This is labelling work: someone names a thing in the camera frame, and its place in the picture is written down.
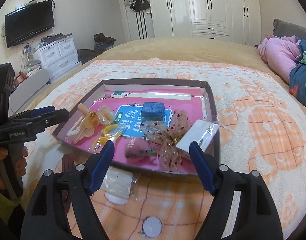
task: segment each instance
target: plastic bag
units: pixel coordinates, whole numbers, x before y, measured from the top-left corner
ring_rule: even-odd
[[[140,175],[133,175],[129,171],[109,167],[101,189],[121,198],[135,198],[137,195],[137,181]]]
[[[88,151],[99,153],[108,140],[111,140],[115,144],[121,137],[124,128],[125,124],[112,124],[106,126],[99,134],[99,137],[93,142]]]
[[[155,144],[153,146],[152,142],[147,141],[143,137],[132,138],[129,143],[125,145],[124,153],[126,159],[133,159],[136,162],[147,156],[157,157]]]
[[[141,131],[145,136],[162,147],[158,151],[160,166],[165,171],[180,172],[182,157],[189,159],[189,154],[177,149],[176,144],[191,128],[192,123],[186,111],[175,110],[170,127],[162,122],[144,122]]]
[[[84,104],[79,104],[77,109],[82,117],[68,131],[67,136],[72,137],[73,143],[77,143],[84,137],[91,137],[98,125],[109,125],[114,121],[114,113],[108,106],[102,106],[97,112],[90,110]]]

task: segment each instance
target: handbag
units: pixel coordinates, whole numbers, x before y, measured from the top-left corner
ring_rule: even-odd
[[[132,2],[133,2],[133,0],[124,0],[124,5],[131,6]]]
[[[148,0],[143,0],[142,6],[141,6],[141,10],[145,11],[145,10],[149,9],[150,7],[151,7],[151,5],[148,2]]]
[[[133,0],[132,5],[130,6],[130,8],[134,11],[134,12],[139,12],[141,11],[141,0]]]

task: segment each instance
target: white card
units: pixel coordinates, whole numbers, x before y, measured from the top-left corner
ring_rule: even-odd
[[[190,144],[193,141],[196,141],[202,151],[205,152],[218,130],[219,126],[217,124],[197,120],[191,129],[179,141],[176,147],[189,152]]]

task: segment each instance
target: bedspread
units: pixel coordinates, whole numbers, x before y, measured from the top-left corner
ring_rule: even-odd
[[[119,45],[80,66],[38,95],[28,109],[35,108],[56,87],[74,76],[76,73],[88,67],[95,60],[145,60],[154,57],[158,57],[162,60],[225,63],[248,67],[269,73],[277,83],[279,83],[286,91],[289,91],[289,86],[271,69],[269,69],[268,65],[261,59],[256,48],[232,42],[201,38],[145,39]],[[301,103],[299,103],[299,105],[306,115],[306,107]]]
[[[306,116],[295,99],[267,73],[222,63],[188,61],[96,60],[56,87],[38,107],[72,109],[102,79],[177,78],[208,81],[221,133],[221,163],[232,170],[263,175],[281,219],[284,238],[306,213]],[[63,154],[76,163],[87,156],[61,146],[54,127],[27,143],[24,204],[44,170],[61,171]],[[193,239],[212,202],[198,179],[173,182],[142,177],[137,199],[124,200],[99,190],[92,202],[111,239]],[[238,207],[234,197],[224,235],[231,233]],[[71,208],[72,232],[80,236]]]

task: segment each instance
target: wardrobe door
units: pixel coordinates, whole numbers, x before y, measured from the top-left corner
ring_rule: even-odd
[[[189,0],[170,0],[173,36],[192,37]]]
[[[234,43],[246,41],[246,7],[244,0],[229,0],[230,36]]]
[[[150,0],[155,38],[173,37],[170,0]]]
[[[211,23],[229,26],[228,0],[209,0]]]
[[[246,45],[259,45],[261,42],[261,11],[259,0],[245,0]]]
[[[193,23],[211,23],[210,0],[189,0],[191,9],[191,21]]]

